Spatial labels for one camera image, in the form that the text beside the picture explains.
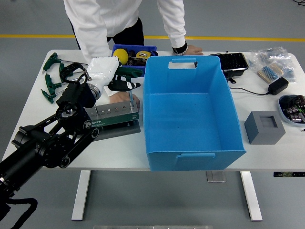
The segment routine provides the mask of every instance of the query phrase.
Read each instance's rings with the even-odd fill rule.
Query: white shirt
[[[89,63],[94,57],[111,56],[107,37],[133,26],[142,0],[64,0],[81,51]],[[183,0],[157,0],[172,47],[185,44]]]

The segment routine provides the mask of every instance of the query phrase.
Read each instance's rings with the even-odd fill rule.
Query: wristwatch
[[[177,56],[183,56],[186,51],[187,51],[188,45],[185,42],[184,46],[182,46],[181,48],[173,48],[173,54],[177,55]]]

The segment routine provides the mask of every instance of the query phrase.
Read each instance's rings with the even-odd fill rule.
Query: yellow floor line
[[[60,34],[0,34],[0,38],[75,38],[74,35]],[[167,36],[146,35],[148,40],[168,40]],[[305,38],[275,38],[275,37],[216,37],[216,36],[186,36],[186,40],[211,41],[257,41],[257,42],[305,42]]]

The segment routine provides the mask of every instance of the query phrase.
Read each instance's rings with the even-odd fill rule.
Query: blue tool box
[[[151,171],[223,170],[246,152],[216,56],[150,57],[143,103]]]
[[[157,51],[156,46],[115,44],[112,49],[112,56],[113,56],[114,51],[117,49],[125,49],[127,52],[129,52],[130,50],[134,50],[135,53],[140,52],[140,51],[148,51],[148,52]],[[142,70],[143,74],[141,77],[143,77],[145,74],[145,66],[123,65],[123,67],[136,68],[136,69]]]

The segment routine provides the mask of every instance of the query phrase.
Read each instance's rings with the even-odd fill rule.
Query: plastic bag
[[[250,51],[249,69],[257,73],[263,68],[277,65],[282,71],[282,77],[288,82],[295,82],[294,66],[291,56],[283,47]]]

